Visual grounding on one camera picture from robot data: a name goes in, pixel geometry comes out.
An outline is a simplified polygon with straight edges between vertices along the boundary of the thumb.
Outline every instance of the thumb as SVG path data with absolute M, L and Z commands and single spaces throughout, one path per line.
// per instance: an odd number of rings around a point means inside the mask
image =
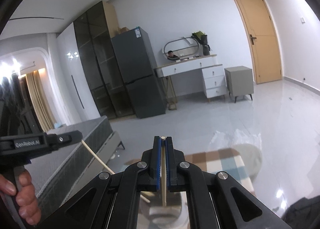
M 16 187 L 1 174 L 0 174 L 0 191 L 10 196 L 14 196 L 17 192 Z

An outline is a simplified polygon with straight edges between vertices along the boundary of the gray nightstand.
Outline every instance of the gray nightstand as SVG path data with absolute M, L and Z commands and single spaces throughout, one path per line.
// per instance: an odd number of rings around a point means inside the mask
M 229 95 L 237 97 L 242 95 L 250 95 L 252 100 L 253 94 L 253 76 L 252 69 L 244 66 L 228 67 L 224 69 L 226 74 L 227 88 Z

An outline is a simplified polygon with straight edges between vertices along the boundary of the cardboard box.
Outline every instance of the cardboard box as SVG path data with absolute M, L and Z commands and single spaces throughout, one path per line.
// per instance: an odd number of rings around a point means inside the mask
M 127 31 L 130 31 L 127 27 L 118 28 L 118 32 L 119 33 L 124 33 L 124 32 L 127 32 Z

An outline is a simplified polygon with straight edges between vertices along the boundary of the door handle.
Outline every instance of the door handle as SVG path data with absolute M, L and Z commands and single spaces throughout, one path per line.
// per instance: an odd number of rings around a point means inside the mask
M 251 44 L 254 45 L 254 40 L 257 39 L 257 37 L 253 37 L 252 34 L 250 34 Z

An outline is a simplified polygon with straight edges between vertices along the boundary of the gray mattress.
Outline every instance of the gray mattress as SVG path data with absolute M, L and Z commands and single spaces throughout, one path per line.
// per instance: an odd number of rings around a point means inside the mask
M 61 134 L 74 130 L 82 132 L 84 141 L 94 152 L 97 152 L 113 133 L 106 116 L 50 130 L 48 133 Z M 25 166 L 32 176 L 42 211 L 42 220 L 61 206 L 73 184 L 91 160 L 92 155 L 78 143 L 35 158 L 31 164 Z

